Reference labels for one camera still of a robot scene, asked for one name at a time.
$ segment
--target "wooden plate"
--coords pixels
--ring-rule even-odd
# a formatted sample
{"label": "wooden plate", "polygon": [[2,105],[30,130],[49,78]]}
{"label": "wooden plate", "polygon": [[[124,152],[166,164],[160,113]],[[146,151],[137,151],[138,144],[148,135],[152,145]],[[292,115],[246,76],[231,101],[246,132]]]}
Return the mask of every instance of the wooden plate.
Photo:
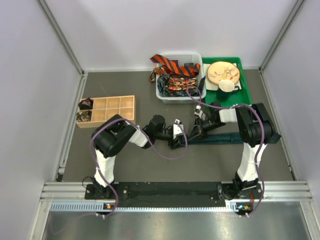
{"label": "wooden plate", "polygon": [[221,80],[226,79],[231,80],[236,84],[240,78],[240,71],[230,62],[217,61],[209,66],[207,77],[215,84],[219,84]]}

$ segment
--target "wall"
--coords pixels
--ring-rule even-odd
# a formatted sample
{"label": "wall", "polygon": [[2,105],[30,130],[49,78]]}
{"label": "wall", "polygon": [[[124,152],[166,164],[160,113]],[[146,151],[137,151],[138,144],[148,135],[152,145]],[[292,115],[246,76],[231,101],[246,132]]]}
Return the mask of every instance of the wall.
{"label": "wall", "polygon": [[0,1],[0,239],[25,240],[79,75],[36,0]]}
{"label": "wall", "polygon": [[295,0],[46,0],[85,70],[141,70],[163,51],[259,67]]}
{"label": "wall", "polygon": [[265,70],[296,175],[320,209],[320,1],[307,0]]}

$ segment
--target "orange and black striped tie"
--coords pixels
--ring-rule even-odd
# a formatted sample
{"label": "orange and black striped tie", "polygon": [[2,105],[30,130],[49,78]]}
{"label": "orange and black striped tie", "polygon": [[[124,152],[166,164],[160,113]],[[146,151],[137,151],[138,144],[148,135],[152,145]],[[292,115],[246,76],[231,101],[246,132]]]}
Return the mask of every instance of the orange and black striped tie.
{"label": "orange and black striped tie", "polygon": [[168,74],[178,74],[178,75],[184,75],[187,77],[195,77],[199,74],[201,69],[199,63],[196,63],[194,67],[179,66],[174,61],[171,61],[159,54],[154,55],[153,57],[150,58],[150,60],[155,64],[162,64],[163,68]]}

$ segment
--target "mug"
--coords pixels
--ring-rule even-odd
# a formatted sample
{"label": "mug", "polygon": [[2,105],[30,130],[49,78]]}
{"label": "mug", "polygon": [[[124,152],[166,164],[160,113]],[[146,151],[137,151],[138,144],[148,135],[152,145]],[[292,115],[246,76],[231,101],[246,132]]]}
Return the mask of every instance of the mug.
{"label": "mug", "polygon": [[239,86],[235,86],[235,84],[231,80],[221,80],[218,85],[218,90],[216,91],[216,98],[219,102],[225,102],[232,94],[235,94],[238,90]]}

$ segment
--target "white basket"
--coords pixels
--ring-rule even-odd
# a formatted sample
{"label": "white basket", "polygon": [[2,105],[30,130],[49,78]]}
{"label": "white basket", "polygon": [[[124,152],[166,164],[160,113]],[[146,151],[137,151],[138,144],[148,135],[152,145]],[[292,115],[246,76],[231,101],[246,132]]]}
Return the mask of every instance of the white basket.
{"label": "white basket", "polygon": [[[178,60],[178,64],[184,66],[188,63],[200,64],[200,74],[196,76],[198,84],[200,80],[205,77],[204,66],[202,64],[202,58],[199,53],[196,52],[166,52],[161,53],[160,55],[166,57],[169,60]],[[161,99],[164,104],[194,104],[196,103],[188,96],[161,96],[158,90],[158,78],[156,76],[155,80],[155,94],[158,99]],[[203,86],[203,91],[201,95],[201,99],[203,99],[207,94],[206,86]]]}

